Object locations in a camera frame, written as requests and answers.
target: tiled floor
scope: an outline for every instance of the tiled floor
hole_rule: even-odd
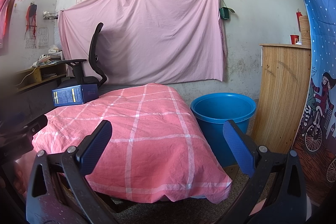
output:
[[[251,134],[253,124],[254,117],[250,120],[247,134]],[[269,178],[260,200],[266,198],[273,178],[274,176]],[[228,199],[220,204],[212,204],[206,199],[193,198],[175,203],[136,204],[115,214],[115,217],[121,224],[194,224],[198,219],[207,219],[213,222],[232,204],[247,180],[248,176],[239,171],[233,181]]]

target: bed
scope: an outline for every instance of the bed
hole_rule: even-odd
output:
[[[33,139],[34,150],[64,152],[104,119],[112,138],[86,180],[93,190],[137,203],[226,199],[231,179],[178,92],[159,84],[114,90],[83,105],[58,107]]]

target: pink bedsheet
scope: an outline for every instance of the pink bedsheet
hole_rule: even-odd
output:
[[[93,173],[95,191],[139,203],[164,196],[177,201],[228,197],[231,179],[220,167],[181,96],[171,87],[148,84],[115,90],[84,105],[58,107],[33,139],[34,149],[59,153],[77,146],[103,120],[113,133]]]
[[[86,0],[59,12],[66,59],[88,59],[99,22],[99,67],[107,84],[223,80],[220,0]],[[86,76],[97,76],[84,62]]]

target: chair armrest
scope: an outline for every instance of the chair armrest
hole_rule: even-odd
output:
[[[57,64],[67,64],[72,68],[72,72],[74,77],[77,80],[78,85],[84,84],[84,72],[82,63],[86,61],[86,59],[72,59],[72,60],[63,60],[57,62]]]
[[[86,59],[72,59],[72,60],[62,60],[62,61],[57,61],[56,64],[67,64],[69,66],[78,65],[84,61],[87,61]]]

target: white grid pattern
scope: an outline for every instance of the white grid pattern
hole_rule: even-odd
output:
[[[225,187],[225,191],[222,194],[222,199],[227,198],[229,191],[230,191],[230,185],[231,185],[231,180],[230,178],[226,179],[225,182],[194,182],[194,176],[195,176],[195,162],[194,162],[194,147],[192,144],[192,139],[198,139],[202,140],[205,144],[206,147],[209,147],[208,143],[206,142],[205,138],[203,135],[197,135],[197,134],[190,134],[189,129],[186,125],[186,122],[184,120],[185,117],[190,117],[191,114],[189,112],[181,112],[179,105],[177,102],[180,104],[184,103],[183,100],[180,99],[180,95],[175,91],[174,89],[164,86],[167,88],[167,91],[160,91],[160,92],[154,92],[154,93],[146,93],[147,87],[149,86],[155,86],[158,87],[160,85],[145,85],[142,87],[137,87],[137,88],[143,88],[142,94],[140,93],[139,95],[134,95],[134,96],[123,96],[125,90],[128,89],[122,89],[120,95],[118,96],[111,96],[109,93],[106,95],[101,96],[100,98],[106,99],[106,98],[115,98],[111,104],[104,104],[104,103],[98,103],[96,104],[96,101],[91,101],[87,104],[83,105],[83,108],[80,110],[80,112],[74,117],[61,117],[60,115],[68,109],[68,106],[62,107],[63,109],[58,113],[58,114],[53,114],[53,115],[47,115],[48,120],[51,121],[53,118],[57,117],[57,119],[60,120],[70,120],[70,122],[66,123],[61,127],[58,131],[40,131],[36,134],[34,137],[34,143],[37,144],[37,140],[40,136],[43,135],[52,135],[53,140],[51,143],[51,151],[53,151],[52,147],[55,144],[55,141],[57,138],[64,138],[66,140],[80,140],[82,138],[80,137],[72,137],[72,136],[67,136],[66,134],[66,128],[70,126],[74,121],[89,121],[89,120],[98,120],[97,125],[105,118],[108,117],[127,117],[127,118],[133,118],[133,126],[132,130],[130,132],[130,137],[129,138],[119,138],[119,139],[111,139],[109,142],[110,143],[122,143],[122,142],[128,142],[127,144],[127,150],[126,150],[126,162],[125,162],[125,187],[119,187],[119,186],[113,186],[113,185],[105,185],[105,184],[100,184],[97,183],[96,181],[88,180],[90,185],[92,187],[96,187],[98,190],[107,190],[107,191],[114,191],[117,193],[125,193],[126,194],[126,199],[132,200],[132,193],[134,194],[154,194],[158,193],[160,191],[183,191],[185,193],[183,198],[189,197],[189,192],[194,189],[195,187],[202,187],[202,188],[220,188],[220,187]],[[156,98],[156,99],[150,99],[150,100],[145,100],[145,97],[148,95],[155,95],[155,94],[164,94],[164,93],[169,93],[170,98]],[[124,99],[129,99],[129,98],[136,98],[136,97],[141,97],[140,101],[137,102],[131,102],[131,103],[138,103],[137,111],[136,114],[134,115],[124,115],[124,114],[110,114],[106,115],[110,107],[115,106],[115,105],[122,105],[126,104],[127,102],[120,102],[117,103],[117,101],[120,98]],[[171,100],[175,111],[166,111],[166,112],[156,112],[156,113],[141,113],[142,105],[144,102],[150,102],[150,101],[159,101],[159,100]],[[90,118],[79,118],[79,116],[88,108],[88,107],[100,107],[100,106],[106,106],[104,112],[102,113],[101,116],[99,117],[90,117]],[[179,123],[180,123],[180,128],[183,131],[183,134],[181,133],[176,133],[176,134],[169,134],[165,136],[158,136],[158,137],[137,137],[135,138],[135,135],[138,130],[138,123],[140,117],[145,117],[148,115],[177,115]],[[148,141],[148,140],[164,140],[164,139],[173,139],[173,138],[185,138],[186,139],[186,146],[188,148],[188,178],[186,184],[162,184],[159,187],[154,187],[154,188],[133,188],[132,183],[131,183],[131,162],[132,162],[132,148],[133,148],[133,143],[134,142],[141,142],[141,141]],[[214,166],[219,167],[219,163],[216,161],[214,162]]]

